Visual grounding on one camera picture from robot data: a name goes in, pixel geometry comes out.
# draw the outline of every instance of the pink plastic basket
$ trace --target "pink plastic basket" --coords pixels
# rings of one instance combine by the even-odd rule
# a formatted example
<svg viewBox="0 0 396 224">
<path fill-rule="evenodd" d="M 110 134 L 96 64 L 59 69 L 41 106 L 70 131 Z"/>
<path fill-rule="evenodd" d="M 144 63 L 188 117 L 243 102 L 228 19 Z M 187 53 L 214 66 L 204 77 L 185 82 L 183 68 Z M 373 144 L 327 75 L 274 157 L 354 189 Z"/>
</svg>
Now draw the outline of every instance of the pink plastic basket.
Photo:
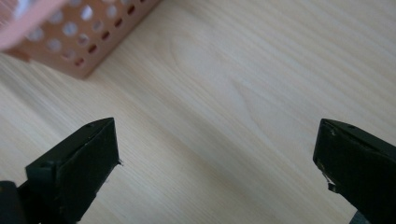
<svg viewBox="0 0 396 224">
<path fill-rule="evenodd" d="M 0 51 L 83 78 L 160 0 L 0 0 Z"/>
</svg>

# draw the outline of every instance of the wooden surface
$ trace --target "wooden surface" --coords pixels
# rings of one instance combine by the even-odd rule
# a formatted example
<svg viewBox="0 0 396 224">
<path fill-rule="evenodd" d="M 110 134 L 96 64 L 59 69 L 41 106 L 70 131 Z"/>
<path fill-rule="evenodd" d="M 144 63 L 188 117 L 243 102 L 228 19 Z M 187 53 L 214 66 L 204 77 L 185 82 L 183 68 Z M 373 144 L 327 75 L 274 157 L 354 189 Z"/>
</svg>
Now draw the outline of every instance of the wooden surface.
<svg viewBox="0 0 396 224">
<path fill-rule="evenodd" d="M 396 145 L 394 0 L 164 0 L 86 80 L 0 57 L 0 179 L 114 117 L 119 166 L 80 222 L 348 223 L 319 121 Z"/>
</svg>

